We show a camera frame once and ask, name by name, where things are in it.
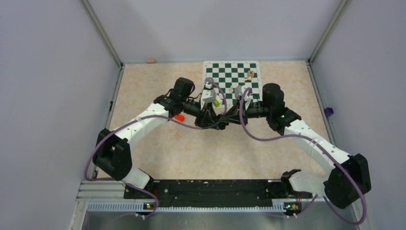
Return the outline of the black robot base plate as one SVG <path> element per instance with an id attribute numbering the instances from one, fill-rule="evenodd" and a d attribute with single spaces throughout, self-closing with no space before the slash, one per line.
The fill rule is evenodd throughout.
<path id="1" fill-rule="evenodd" d="M 308 192 L 294 192 L 280 180 L 150 180 L 143 191 L 126 185 L 124 199 L 152 199 L 159 207 L 271 207 L 277 199 L 308 199 Z"/>

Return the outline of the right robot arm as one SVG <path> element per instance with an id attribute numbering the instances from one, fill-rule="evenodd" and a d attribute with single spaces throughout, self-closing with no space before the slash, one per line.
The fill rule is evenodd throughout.
<path id="1" fill-rule="evenodd" d="M 237 86 L 234 93 L 237 103 L 225 113 L 226 118 L 236 117 L 236 123 L 254 140 L 270 142 L 285 138 L 294 142 L 324 170 L 324 174 L 302 170 L 285 172 L 281 178 L 284 196 L 294 197 L 299 192 L 307 192 L 326 198 L 340 209 L 356 201 L 360 201 L 363 209 L 367 207 L 365 194 L 371 191 L 372 185 L 368 161 L 363 155 L 351 155 L 316 133 L 285 105 L 284 92 L 278 84 L 266 84 L 263 100 L 256 103 L 251 102 L 252 89 L 248 86 Z M 249 119 L 263 117 L 279 136 L 259 138 L 248 131 Z"/>

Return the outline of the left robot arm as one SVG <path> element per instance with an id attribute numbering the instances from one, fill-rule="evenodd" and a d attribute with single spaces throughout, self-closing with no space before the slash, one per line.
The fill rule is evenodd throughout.
<path id="1" fill-rule="evenodd" d="M 225 97 L 213 78 L 205 79 L 199 102 L 189 101 L 194 88 L 193 81 L 180 77 L 172 89 L 157 97 L 140 115 L 113 131 L 102 130 L 91 154 L 91 162 L 107 173 L 111 180 L 134 186 L 135 192 L 142 198 L 150 197 L 154 190 L 151 177 L 133 165 L 131 149 L 153 129 L 168 121 L 183 125 L 174 118 L 181 112 L 202 118 L 203 109 L 216 100 L 218 92 Z"/>

